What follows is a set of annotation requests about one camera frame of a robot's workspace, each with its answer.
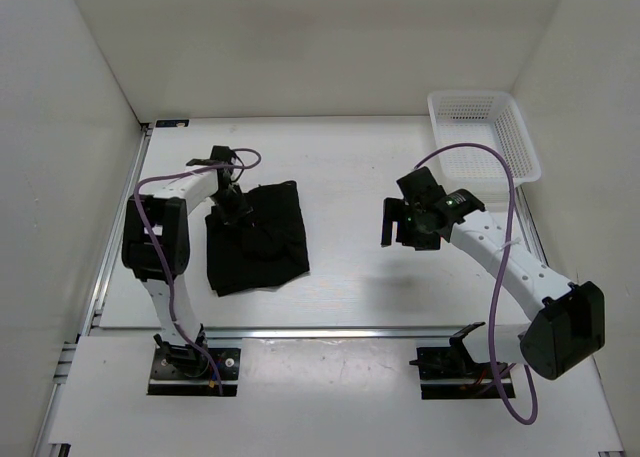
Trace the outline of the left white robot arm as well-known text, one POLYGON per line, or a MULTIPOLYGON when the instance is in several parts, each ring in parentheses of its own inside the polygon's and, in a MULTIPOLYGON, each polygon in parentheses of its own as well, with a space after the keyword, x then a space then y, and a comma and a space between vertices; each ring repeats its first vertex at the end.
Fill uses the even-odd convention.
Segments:
POLYGON ((207 159, 192 159, 184 170, 144 178, 126 204, 121 258, 148 292, 160 324, 156 344, 168 363, 191 379, 222 378, 211 356, 204 325, 197 319, 185 280, 190 259, 189 215, 205 200, 236 222, 249 213, 238 186, 246 170, 261 163, 250 148, 215 146, 207 159))

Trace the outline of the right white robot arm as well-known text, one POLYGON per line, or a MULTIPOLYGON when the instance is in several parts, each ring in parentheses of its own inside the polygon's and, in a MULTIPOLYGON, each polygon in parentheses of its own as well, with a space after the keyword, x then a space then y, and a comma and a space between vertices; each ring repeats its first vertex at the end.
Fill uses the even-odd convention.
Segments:
POLYGON ((435 251, 447 242, 486 270, 518 303, 526 325, 474 323, 449 340, 449 364, 470 377, 495 360, 524 364, 547 380, 561 375, 605 345, 605 299, 593 282, 582 284, 547 267, 521 243, 506 237, 484 203, 471 192, 448 193, 427 168, 397 182, 401 197, 383 203, 381 244, 397 242, 435 251))

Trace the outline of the black shorts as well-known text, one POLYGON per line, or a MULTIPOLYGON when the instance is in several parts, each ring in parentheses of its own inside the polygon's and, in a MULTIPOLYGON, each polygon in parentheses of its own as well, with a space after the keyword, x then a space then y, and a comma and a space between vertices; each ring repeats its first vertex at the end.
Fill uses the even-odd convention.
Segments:
POLYGON ((205 217, 206 270, 220 297, 280 287, 310 271, 297 183, 259 186, 245 194, 252 211, 225 224, 216 206, 205 217))

